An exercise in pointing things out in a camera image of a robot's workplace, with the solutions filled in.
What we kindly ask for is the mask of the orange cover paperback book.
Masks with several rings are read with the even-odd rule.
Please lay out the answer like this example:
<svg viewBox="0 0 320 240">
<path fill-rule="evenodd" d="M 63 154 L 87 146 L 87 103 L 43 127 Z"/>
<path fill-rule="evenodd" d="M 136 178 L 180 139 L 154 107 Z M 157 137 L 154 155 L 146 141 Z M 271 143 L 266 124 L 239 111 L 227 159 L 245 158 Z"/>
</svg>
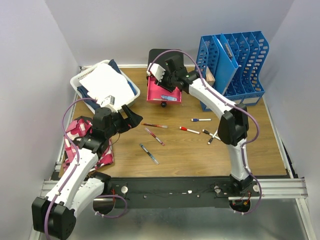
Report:
<svg viewBox="0 0 320 240">
<path fill-rule="evenodd" d="M 211 87 L 214 86 L 215 77 L 214 77 L 214 75 L 212 74 L 212 72 L 210 71 L 209 68 L 206 69 L 205 80 Z"/>
</svg>

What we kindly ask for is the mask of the pink drawer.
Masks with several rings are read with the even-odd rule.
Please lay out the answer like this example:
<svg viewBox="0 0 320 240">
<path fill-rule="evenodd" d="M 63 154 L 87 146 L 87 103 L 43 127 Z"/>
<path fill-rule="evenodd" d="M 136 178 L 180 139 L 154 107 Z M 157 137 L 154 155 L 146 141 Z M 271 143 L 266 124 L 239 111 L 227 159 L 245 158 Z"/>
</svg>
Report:
<svg viewBox="0 0 320 240">
<path fill-rule="evenodd" d="M 182 92 L 177 88 L 173 92 L 169 92 L 155 83 L 155 78 L 147 77 L 147 97 L 146 101 L 152 104 L 160 104 L 161 107 L 165 108 L 168 105 L 179 105 L 182 101 Z M 177 101 L 166 101 L 161 98 L 161 95 L 172 96 L 177 98 Z"/>
</svg>

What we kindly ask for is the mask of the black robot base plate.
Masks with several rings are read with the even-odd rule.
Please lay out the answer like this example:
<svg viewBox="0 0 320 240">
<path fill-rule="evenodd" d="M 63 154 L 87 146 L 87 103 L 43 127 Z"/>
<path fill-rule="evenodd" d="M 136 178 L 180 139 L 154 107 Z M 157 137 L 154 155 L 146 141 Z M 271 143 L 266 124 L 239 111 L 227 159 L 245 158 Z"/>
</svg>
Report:
<svg viewBox="0 0 320 240">
<path fill-rule="evenodd" d="M 255 182 L 240 192 L 231 178 L 222 177 L 113 177 L 115 193 L 131 209 L 228 208 L 231 201 L 257 200 Z"/>
</svg>

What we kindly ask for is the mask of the red capped whiteboard marker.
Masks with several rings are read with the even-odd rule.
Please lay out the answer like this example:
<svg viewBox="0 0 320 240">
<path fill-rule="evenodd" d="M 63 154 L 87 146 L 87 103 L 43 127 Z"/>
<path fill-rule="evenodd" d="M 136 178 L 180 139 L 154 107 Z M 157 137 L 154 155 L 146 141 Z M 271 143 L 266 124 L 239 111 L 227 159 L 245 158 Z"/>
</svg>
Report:
<svg viewBox="0 0 320 240">
<path fill-rule="evenodd" d="M 182 131 L 185 131 L 185 132 L 190 132 L 190 133 L 194 133 L 194 134 L 197 134 L 199 135 L 200 132 L 199 131 L 196 131 L 196 130 L 192 130 L 192 129 L 189 129 L 189 128 L 186 128 L 186 127 L 183 127 L 183 126 L 180 126 L 179 127 L 180 130 Z"/>
</svg>

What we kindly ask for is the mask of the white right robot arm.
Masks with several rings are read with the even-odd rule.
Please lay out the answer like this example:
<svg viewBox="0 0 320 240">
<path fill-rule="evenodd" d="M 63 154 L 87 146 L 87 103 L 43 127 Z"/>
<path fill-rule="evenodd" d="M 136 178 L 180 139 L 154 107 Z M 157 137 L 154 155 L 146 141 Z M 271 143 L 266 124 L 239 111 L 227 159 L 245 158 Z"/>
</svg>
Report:
<svg viewBox="0 0 320 240">
<path fill-rule="evenodd" d="M 152 61 L 148 73 L 155 77 L 158 86 L 186 92 L 203 102 L 219 118 L 217 135 L 226 144 L 231 162 L 230 191 L 236 196 L 246 193 L 253 182 L 246 149 L 247 107 L 218 93 L 204 80 L 199 69 L 187 71 L 178 56 L 166 59 L 164 66 Z"/>
</svg>

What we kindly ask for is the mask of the blue capped whiteboard marker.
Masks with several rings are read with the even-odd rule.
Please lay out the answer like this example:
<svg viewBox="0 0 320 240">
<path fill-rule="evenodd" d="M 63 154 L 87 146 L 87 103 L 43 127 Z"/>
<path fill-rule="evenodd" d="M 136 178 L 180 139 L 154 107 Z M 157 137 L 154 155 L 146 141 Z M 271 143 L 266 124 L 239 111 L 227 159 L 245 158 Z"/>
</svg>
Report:
<svg viewBox="0 0 320 240">
<path fill-rule="evenodd" d="M 191 122 L 208 122 L 212 121 L 211 118 L 192 118 Z"/>
</svg>

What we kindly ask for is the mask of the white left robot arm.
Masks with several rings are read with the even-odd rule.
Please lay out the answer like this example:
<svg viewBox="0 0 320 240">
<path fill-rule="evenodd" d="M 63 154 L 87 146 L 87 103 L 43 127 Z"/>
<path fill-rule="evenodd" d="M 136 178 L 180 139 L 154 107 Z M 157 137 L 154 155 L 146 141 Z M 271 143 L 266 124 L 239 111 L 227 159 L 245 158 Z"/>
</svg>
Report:
<svg viewBox="0 0 320 240">
<path fill-rule="evenodd" d="M 109 147 L 109 140 L 137 127 L 143 117 L 125 104 L 120 112 L 107 107 L 95 110 L 91 128 L 75 146 L 75 156 L 57 184 L 45 195 L 36 197 L 31 205 L 33 229 L 47 238 L 66 240 L 75 228 L 77 217 L 96 197 L 114 199 L 111 177 L 89 171 Z"/>
</svg>

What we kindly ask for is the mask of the blue correction tape dispenser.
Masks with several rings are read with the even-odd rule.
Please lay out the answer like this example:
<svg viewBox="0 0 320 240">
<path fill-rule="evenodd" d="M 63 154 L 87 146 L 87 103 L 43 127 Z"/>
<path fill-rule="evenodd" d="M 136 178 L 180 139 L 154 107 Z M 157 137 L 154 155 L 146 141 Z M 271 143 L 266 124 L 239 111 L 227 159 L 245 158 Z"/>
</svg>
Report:
<svg viewBox="0 0 320 240">
<path fill-rule="evenodd" d="M 168 95 L 161 95 L 161 98 L 165 101 L 174 101 L 176 102 L 178 99 L 173 96 L 168 96 Z"/>
</svg>

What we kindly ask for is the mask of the blue file folder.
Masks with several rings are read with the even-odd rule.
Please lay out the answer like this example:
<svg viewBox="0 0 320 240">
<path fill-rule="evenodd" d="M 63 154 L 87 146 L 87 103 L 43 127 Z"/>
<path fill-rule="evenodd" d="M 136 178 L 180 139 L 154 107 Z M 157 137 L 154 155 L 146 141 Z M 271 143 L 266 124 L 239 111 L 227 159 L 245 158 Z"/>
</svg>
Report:
<svg viewBox="0 0 320 240">
<path fill-rule="evenodd" d="M 213 35 L 213 40 L 218 49 L 214 88 L 223 95 L 239 68 L 239 46 L 231 33 Z"/>
</svg>

